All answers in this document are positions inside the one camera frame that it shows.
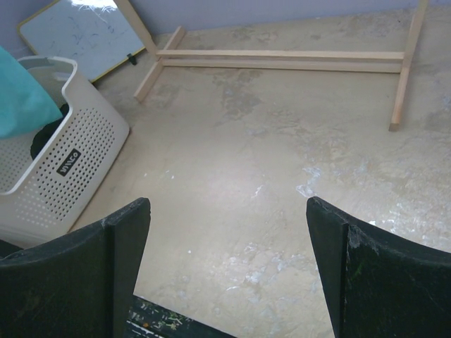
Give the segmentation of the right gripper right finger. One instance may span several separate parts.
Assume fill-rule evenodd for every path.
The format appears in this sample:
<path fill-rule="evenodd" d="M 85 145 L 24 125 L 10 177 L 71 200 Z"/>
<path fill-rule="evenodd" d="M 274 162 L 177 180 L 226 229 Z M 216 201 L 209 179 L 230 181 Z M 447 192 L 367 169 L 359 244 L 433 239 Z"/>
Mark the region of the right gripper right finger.
<path fill-rule="evenodd" d="M 450 254 L 319 197 L 307 225 L 335 337 L 449 337 Z"/>

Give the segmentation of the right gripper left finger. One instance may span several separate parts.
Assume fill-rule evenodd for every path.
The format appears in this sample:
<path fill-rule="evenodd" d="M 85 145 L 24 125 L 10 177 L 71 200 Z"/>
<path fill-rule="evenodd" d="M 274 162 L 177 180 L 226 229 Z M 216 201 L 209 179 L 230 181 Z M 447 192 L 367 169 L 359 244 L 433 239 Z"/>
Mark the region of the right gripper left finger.
<path fill-rule="evenodd" d="M 138 198 L 29 249 L 1 241 L 1 336 L 122 337 L 150 221 Z"/>

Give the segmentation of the black t shirt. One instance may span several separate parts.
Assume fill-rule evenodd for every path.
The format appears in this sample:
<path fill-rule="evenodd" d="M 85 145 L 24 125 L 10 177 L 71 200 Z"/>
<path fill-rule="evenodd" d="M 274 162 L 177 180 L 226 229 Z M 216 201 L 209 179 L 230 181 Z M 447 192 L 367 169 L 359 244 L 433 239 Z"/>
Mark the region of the black t shirt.
<path fill-rule="evenodd" d="M 45 147 L 47 142 L 53 136 L 59 125 L 63 122 L 64 118 L 67 116 L 69 112 L 69 105 L 65 103 L 60 107 L 60 112 L 62 114 L 62 118 L 55 120 L 52 123 L 45 125 L 34 137 L 32 140 L 32 144 L 30 147 L 30 155 L 32 160 L 35 160 L 39 155 L 41 150 Z"/>

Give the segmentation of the teal t shirt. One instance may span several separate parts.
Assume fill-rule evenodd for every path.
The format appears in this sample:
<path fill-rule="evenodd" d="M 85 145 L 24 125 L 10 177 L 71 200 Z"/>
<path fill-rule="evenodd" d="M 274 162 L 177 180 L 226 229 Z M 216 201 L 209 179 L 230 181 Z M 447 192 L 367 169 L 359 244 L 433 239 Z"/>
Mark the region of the teal t shirt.
<path fill-rule="evenodd" d="M 38 81 L 1 49 L 1 138 L 27 134 L 62 117 Z"/>

